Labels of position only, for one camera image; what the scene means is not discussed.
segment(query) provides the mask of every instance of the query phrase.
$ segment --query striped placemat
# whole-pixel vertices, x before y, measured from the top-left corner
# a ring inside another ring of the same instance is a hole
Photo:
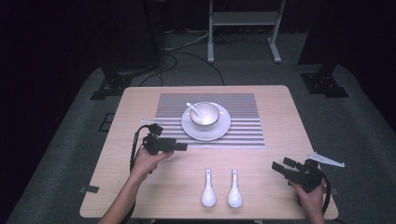
[[[186,103],[212,102],[222,105],[231,116],[231,127],[221,138],[200,141],[187,135],[181,126]],[[176,138],[189,148],[257,148],[264,149],[262,125],[253,93],[162,93],[156,119],[163,127],[161,137]]]

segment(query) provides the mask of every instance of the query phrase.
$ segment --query spoon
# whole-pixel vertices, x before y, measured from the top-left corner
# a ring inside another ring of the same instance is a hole
[[[201,120],[201,118],[204,117],[204,115],[199,110],[197,110],[197,108],[195,108],[195,106],[193,106],[192,104],[190,104],[188,102],[186,103],[186,105],[198,115],[199,120]]]
[[[210,169],[206,169],[206,187],[202,195],[202,203],[206,207],[211,207],[216,203],[216,196],[210,183],[210,173]]]
[[[239,193],[237,177],[238,171],[233,170],[233,187],[231,188],[230,194],[228,195],[228,204],[234,208],[240,207],[242,205],[242,197]]]

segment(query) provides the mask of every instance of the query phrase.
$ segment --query table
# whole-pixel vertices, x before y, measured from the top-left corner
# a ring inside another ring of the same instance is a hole
[[[209,1],[209,38],[207,41],[207,60],[215,61],[213,50],[213,27],[230,25],[273,25],[272,36],[267,38],[275,63],[282,63],[276,47],[276,37],[282,20],[286,0],[280,1],[278,11],[250,11],[250,12],[214,12],[213,0]]]
[[[294,190],[274,170],[272,162],[284,157],[304,162],[313,152],[304,125],[285,86],[196,86],[127,88],[111,125],[90,185],[80,208],[83,217],[101,217],[116,198],[129,174],[134,133],[141,119],[156,116],[160,96],[166,93],[253,93],[260,116],[265,147],[188,148],[162,161],[142,184],[136,199],[136,218],[198,219],[301,219],[304,213],[294,201]],[[141,132],[139,144],[147,133]],[[212,173],[217,197],[213,207],[204,207],[205,169]],[[232,169],[238,171],[243,198],[240,208],[231,208],[227,197]],[[325,218],[338,216],[331,199]]]

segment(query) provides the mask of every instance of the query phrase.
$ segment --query black tape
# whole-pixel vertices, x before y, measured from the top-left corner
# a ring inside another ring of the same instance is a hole
[[[99,191],[99,187],[96,186],[82,186],[81,189],[79,190],[80,193],[86,193],[86,192],[91,192],[91,193],[97,193]]]
[[[110,131],[111,124],[113,123],[113,119],[116,113],[106,113],[102,124],[99,127],[98,132],[108,133]]]

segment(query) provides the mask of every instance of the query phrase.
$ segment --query wire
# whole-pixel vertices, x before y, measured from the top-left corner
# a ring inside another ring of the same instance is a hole
[[[139,138],[139,133],[140,130],[142,130],[143,128],[147,128],[148,125],[143,125],[142,127],[140,127],[136,133],[134,133],[134,143],[132,144],[132,152],[131,152],[131,159],[129,161],[129,172],[131,173],[132,169],[134,168],[134,157],[136,155],[136,145],[137,145],[137,139]]]
[[[176,58],[175,56],[169,55],[169,54],[165,54],[165,56],[168,56],[168,57],[171,57],[171,58],[175,59],[175,63],[174,63],[170,68],[168,68],[168,69],[165,69],[165,70],[163,70],[163,71],[160,70],[160,72],[154,73],[154,74],[150,75],[149,77],[146,77],[146,78],[139,84],[139,87],[141,87],[141,86],[143,85],[143,83],[145,83],[147,80],[149,80],[149,78],[154,77],[154,76],[157,76],[159,73],[167,72],[167,71],[173,69],[174,67],[176,67],[176,65],[177,65],[177,58]]]
[[[195,54],[188,53],[188,52],[173,52],[173,54],[188,54],[188,55],[191,55],[191,56],[193,56],[193,57],[196,57],[196,58],[200,59],[200,60],[203,61],[204,63],[207,63],[209,66],[211,66],[212,68],[214,68],[214,69],[218,72],[218,74],[219,74],[219,76],[220,76],[220,79],[221,79],[221,82],[222,82],[222,85],[225,86],[224,79],[223,79],[222,74],[221,74],[221,72],[219,71],[219,69],[218,69],[217,67],[213,66],[211,63],[207,62],[205,59],[203,59],[203,58],[201,58],[201,57],[199,57],[199,56],[197,56],[197,55],[195,55]]]
[[[323,207],[322,207],[322,212],[323,212],[323,215],[324,215],[324,213],[326,212],[327,207],[329,206],[330,196],[332,194],[332,184],[330,183],[329,179],[327,178],[327,176],[325,174],[323,174],[323,178],[326,181],[326,185],[327,185],[326,198],[324,200]]]
[[[160,79],[161,82],[161,86],[163,86],[163,84],[165,83],[165,81],[163,80],[163,72],[161,71],[161,68],[158,68],[159,72],[157,73],[157,77]]]
[[[215,36],[215,39],[213,40],[214,43],[220,44],[220,45],[231,45],[236,42],[243,41],[245,39],[244,35],[229,35],[229,34],[219,34]]]
[[[178,47],[171,48],[171,49],[165,49],[165,51],[178,50],[178,49],[182,49],[182,48],[184,48],[184,47],[187,47],[187,46],[189,46],[189,45],[193,45],[193,44],[198,43],[199,41],[205,39],[208,35],[209,35],[209,32],[206,32],[206,34],[204,34],[203,36],[198,37],[198,38],[196,38],[196,39],[194,39],[194,40],[192,40],[192,41],[190,41],[190,42],[188,42],[188,43],[186,43],[186,44],[183,44],[183,45],[180,45],[180,46],[178,46]]]

